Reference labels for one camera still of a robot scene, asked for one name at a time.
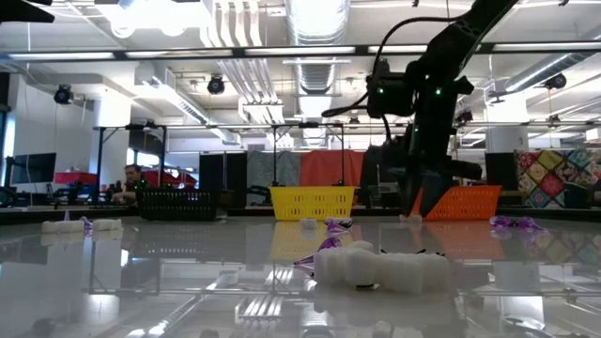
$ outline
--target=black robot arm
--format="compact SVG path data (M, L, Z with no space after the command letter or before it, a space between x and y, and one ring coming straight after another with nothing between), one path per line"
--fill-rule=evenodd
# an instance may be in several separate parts
M447 156L450 137L456 134L453 119L457 96L473 91L465 76L456 78L484 36L517 2L476 0L470 11L430 41L422 57L410 62L404 73L391 72L386 60L375 61L374 73L368 79L366 108L371 117L384 119L387 141L371 147L368 156L397 177L405 215L412 211L422 188L420 213L427 216L452 186L453 177L481 178L480 165ZM414 122L405 134L392 138L385 115L413 114Z

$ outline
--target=black basket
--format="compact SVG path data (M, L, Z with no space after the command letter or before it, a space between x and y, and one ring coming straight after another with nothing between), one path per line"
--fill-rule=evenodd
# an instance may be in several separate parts
M230 191L148 188L137 192L140 217L149 221L214 221L231 206Z

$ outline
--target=colorful quilt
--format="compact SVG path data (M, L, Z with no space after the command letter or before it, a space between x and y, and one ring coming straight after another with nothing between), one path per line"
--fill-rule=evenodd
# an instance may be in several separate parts
M525 204L539 208L564 207L563 183L593 185L601 178L598 151L543 150L517 152L519 189L527 193Z

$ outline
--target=ceiling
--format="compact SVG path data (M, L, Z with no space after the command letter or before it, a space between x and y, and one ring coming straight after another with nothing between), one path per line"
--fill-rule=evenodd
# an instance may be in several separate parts
M53 24L4 23L0 25L0 52L16 51L81 51L81 50L140 50L167 48L203 48L198 28L188 28L177 37L167 37L160 29L138 29L129 38L115 38L111 33L110 22L101 17L94 7L93 0L54 1L52 8L46 8L56 15ZM417 8L410 0L361 0L351 1L348 19L347 44L378 45L384 34L396 23L416 16L455 16L467 10L472 1L465 0L422 0ZM583 33L598 26L601 22L601 1L572 0L565 7L558 6L559 1L531 0L521 1L519 8L513 9L485 38L485 41L569 41L579 40ZM283 0L262 0L259 2L259 31L263 43L267 46L288 45L285 3ZM446 23L415 23L400 29L389 44L426 44ZM548 54L493 54L475 55L465 67L464 74L476 85L474 93L461 100L461 107L469 107L474 119L484 120L484 89L493 80L502 80L532 66L547 57ZM390 56L392 70L402 71L407 63L416 56ZM343 57L347 64L338 66L336 86L332 92L332 107L348 105L362 95L364 78L372 67L372 57ZM282 58L268 58L268 69L278 98L284 105L283 115L287 122L295 119L298 107L298 88L293 68L283 64ZM192 104L204 109L211 122L238 124L244 123L238 114L239 95L232 85L225 82L222 95L210 95L207 83L210 75L220 73L216 60L175 60L145 61L151 62L154 69L170 69L177 78L177 91L183 93ZM138 90L142 85L131 82L132 70L138 62L103 63L47 63L36 64L35 69L44 73L98 73L120 84L134 95L140 103L132 108L134 118L155 118L161 123L189 123L173 104L156 98L145 98ZM567 78L567 87L559 91L547 92L545 89L528 89L525 93L530 119L542 119L566 107L581 104L601 96L601 56L599 54L577 64L563 73ZM596 120L601 114L601 104L583 109L570 115L570 120ZM363 123L370 119L365 112L355 113ZM347 122L348 115L337 117ZM464 128L463 133L474 129ZM532 128L531 133L546 132L547 127ZM578 139L586 128L572 128L557 133L557 137ZM382 133L382 129L358 129L349 132ZM484 137L484 131L470 133L469 138ZM173 138L214 137L210 132L172 132Z

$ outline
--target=orange curtain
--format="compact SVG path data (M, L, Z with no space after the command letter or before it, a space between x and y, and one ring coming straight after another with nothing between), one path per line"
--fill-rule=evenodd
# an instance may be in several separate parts
M363 165L362 152L345 150L345 184L359 186ZM341 150L318 150L300 159L301 186L331 186L342 179Z

